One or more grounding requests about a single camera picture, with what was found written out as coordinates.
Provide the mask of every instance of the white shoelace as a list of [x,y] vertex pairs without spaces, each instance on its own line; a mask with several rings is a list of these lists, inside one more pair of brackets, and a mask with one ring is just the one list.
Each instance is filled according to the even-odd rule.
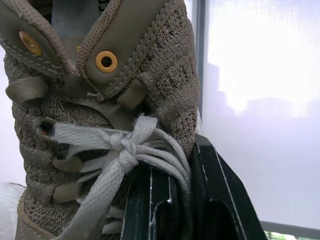
[[79,127],[56,123],[52,139],[70,144],[69,155],[85,150],[109,150],[104,157],[85,163],[81,172],[101,169],[79,181],[99,175],[89,194],[82,199],[70,224],[54,240],[100,240],[102,231],[112,233],[122,227],[117,220],[104,226],[107,216],[122,218],[119,209],[111,207],[120,184],[139,162],[147,163],[176,178],[181,186],[184,224],[181,239],[189,240],[193,231],[191,210],[191,170],[177,141],[157,128],[158,120],[140,116],[132,132],[114,129]]

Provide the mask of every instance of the gold eyelet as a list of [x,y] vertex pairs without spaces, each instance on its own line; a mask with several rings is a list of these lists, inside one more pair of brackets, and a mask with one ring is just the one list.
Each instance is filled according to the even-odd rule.
[[116,70],[118,60],[112,52],[102,51],[96,56],[95,65],[101,72],[109,74]]
[[24,31],[20,31],[19,36],[21,38],[22,43],[31,53],[37,55],[38,57],[42,55],[41,47],[31,36],[26,34]]

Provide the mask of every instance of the high-top sneaker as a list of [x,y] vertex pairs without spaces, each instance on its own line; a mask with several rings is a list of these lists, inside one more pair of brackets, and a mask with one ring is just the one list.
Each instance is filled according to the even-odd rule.
[[119,239],[139,162],[178,179],[192,231],[199,80],[183,0],[0,0],[27,189],[16,240]]

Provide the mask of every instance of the shoe tongue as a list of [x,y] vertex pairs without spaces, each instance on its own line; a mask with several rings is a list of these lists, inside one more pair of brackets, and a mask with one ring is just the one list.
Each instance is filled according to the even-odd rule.
[[80,46],[110,0],[53,0],[51,25],[75,66]]

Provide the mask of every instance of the white background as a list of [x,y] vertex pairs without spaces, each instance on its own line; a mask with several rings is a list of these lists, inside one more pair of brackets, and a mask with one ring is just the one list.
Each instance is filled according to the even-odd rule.
[[320,229],[320,1],[208,0],[202,123],[262,221]]

